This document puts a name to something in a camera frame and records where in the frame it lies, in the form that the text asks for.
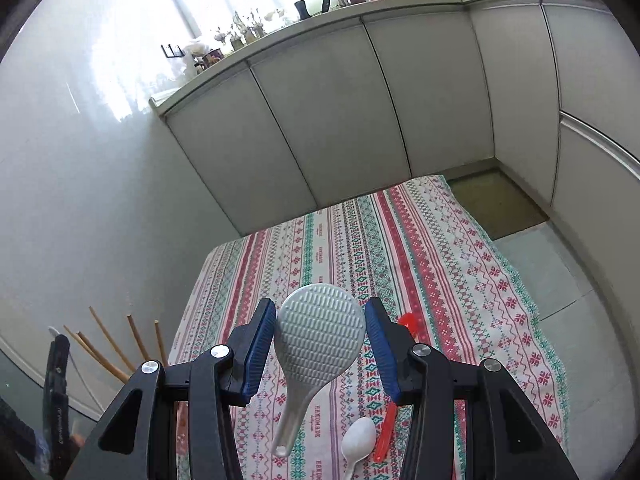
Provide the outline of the large white rice paddle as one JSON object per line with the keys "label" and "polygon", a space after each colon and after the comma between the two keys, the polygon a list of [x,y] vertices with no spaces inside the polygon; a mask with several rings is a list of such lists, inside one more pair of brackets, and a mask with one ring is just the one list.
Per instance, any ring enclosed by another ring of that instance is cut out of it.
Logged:
{"label": "large white rice paddle", "polygon": [[366,334],[362,307],[332,284],[303,286],[280,307],[274,350],[286,382],[286,399],[272,454],[289,456],[309,404],[352,366]]}

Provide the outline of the white soup spoon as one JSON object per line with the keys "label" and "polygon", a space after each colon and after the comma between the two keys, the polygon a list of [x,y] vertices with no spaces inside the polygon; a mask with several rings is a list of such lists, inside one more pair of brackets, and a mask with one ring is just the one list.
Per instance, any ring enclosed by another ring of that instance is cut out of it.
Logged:
{"label": "white soup spoon", "polygon": [[356,466],[367,458],[374,450],[376,443],[376,428],[372,419],[360,417],[348,428],[344,434],[341,451],[346,460],[344,480],[350,480]]}

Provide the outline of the striped patterned tablecloth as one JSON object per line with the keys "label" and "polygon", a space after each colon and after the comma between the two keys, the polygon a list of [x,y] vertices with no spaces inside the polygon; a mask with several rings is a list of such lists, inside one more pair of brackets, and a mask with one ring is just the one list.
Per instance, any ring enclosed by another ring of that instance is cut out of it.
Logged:
{"label": "striped patterned tablecloth", "polygon": [[225,344],[268,299],[329,287],[355,299],[362,346],[344,372],[312,398],[290,452],[274,444],[288,381],[269,353],[257,392],[232,408],[245,479],[396,479],[412,409],[395,374],[386,324],[451,362],[499,362],[553,437],[567,437],[565,368],[540,326],[521,275],[441,176],[345,200],[215,247],[183,311],[169,361],[182,364]]}

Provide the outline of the white base cabinets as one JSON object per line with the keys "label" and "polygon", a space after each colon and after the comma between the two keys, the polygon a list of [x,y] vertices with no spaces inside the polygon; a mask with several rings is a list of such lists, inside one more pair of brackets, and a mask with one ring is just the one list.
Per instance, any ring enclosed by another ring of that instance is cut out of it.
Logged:
{"label": "white base cabinets", "polygon": [[639,36],[602,0],[360,3],[249,44],[156,109],[240,234],[500,167],[638,352]]}

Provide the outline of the wooden chopstick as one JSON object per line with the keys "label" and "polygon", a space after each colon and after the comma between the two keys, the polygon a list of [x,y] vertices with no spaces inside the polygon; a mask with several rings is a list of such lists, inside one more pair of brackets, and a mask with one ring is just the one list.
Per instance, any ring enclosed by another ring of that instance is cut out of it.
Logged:
{"label": "wooden chopstick", "polygon": [[160,362],[163,366],[168,365],[167,353],[163,341],[162,330],[160,329],[160,321],[156,318],[153,322],[154,326],[154,335],[155,341],[157,345],[158,354],[160,355]]}
{"label": "wooden chopstick", "polygon": [[89,306],[89,312],[91,313],[93,319],[96,321],[96,324],[98,324],[99,329],[101,330],[107,342],[111,345],[112,349],[118,355],[119,359],[125,364],[130,372],[134,372],[134,364],[132,364],[130,359],[126,357],[126,354],[122,351],[122,348],[119,347],[119,344],[112,337],[111,333],[108,331],[99,315],[96,313],[96,310],[93,309],[93,306]]}
{"label": "wooden chopstick", "polygon": [[74,341],[76,341],[81,348],[88,353],[89,356],[92,356],[93,359],[96,360],[104,370],[107,370],[111,375],[117,378],[123,384],[128,382],[130,377],[129,374],[123,372],[115,365],[113,365],[99,350],[90,342],[88,338],[81,332],[74,333],[68,326],[64,325],[64,330],[68,333]]}
{"label": "wooden chopstick", "polygon": [[129,375],[113,365],[99,350],[89,341],[89,339],[81,332],[77,332],[76,336],[87,348],[87,351],[100,363],[111,375],[121,382],[128,382]]}
{"label": "wooden chopstick", "polygon": [[134,322],[134,317],[131,314],[127,314],[126,319],[129,324],[132,336],[134,337],[134,342],[136,343],[137,348],[142,356],[142,360],[144,362],[149,361],[151,359],[151,356],[148,349],[145,347],[141,334],[137,328],[137,324],[136,322]]}

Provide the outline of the olive floor mat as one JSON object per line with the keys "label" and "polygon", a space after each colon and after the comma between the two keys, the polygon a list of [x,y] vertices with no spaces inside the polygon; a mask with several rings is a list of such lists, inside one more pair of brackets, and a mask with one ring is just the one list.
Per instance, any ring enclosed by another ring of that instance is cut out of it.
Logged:
{"label": "olive floor mat", "polygon": [[544,223],[548,216],[498,169],[448,181],[458,202],[492,240]]}

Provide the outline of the red plastic spoon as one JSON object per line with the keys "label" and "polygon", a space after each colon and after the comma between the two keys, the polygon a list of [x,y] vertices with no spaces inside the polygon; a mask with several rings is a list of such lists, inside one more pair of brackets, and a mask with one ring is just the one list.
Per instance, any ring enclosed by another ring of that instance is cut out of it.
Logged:
{"label": "red plastic spoon", "polygon": [[[401,315],[401,317],[398,318],[397,323],[405,326],[413,338],[418,336],[418,319],[413,313],[407,312]],[[397,411],[397,405],[392,400],[389,400],[386,405],[386,414],[382,422],[381,431],[378,435],[378,440],[376,440],[376,445],[373,451],[373,461],[375,463],[382,463],[382,461],[386,459],[387,453],[390,450],[390,442],[392,442],[394,434]]]}

